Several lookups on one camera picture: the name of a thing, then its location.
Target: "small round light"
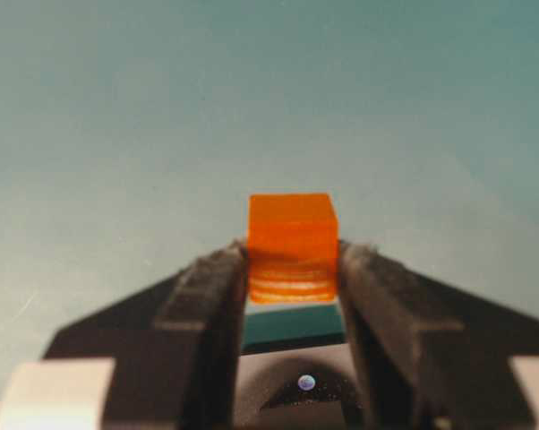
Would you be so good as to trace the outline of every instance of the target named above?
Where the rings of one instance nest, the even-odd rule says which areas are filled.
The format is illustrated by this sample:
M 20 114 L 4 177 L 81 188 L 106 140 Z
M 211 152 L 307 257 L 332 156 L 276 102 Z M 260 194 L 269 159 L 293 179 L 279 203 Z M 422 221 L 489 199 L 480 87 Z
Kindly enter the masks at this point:
M 297 380 L 297 386 L 304 391 L 313 390 L 313 387 L 315 387 L 315 378 L 310 374 L 303 374 Z

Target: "orange translucent block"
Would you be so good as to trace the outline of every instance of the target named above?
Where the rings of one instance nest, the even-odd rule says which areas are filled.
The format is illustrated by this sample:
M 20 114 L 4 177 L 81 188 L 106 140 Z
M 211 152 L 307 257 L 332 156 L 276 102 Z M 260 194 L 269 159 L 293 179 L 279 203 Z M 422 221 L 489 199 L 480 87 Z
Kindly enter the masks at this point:
M 252 195 L 247 246 L 252 301 L 335 298 L 338 221 L 327 194 Z

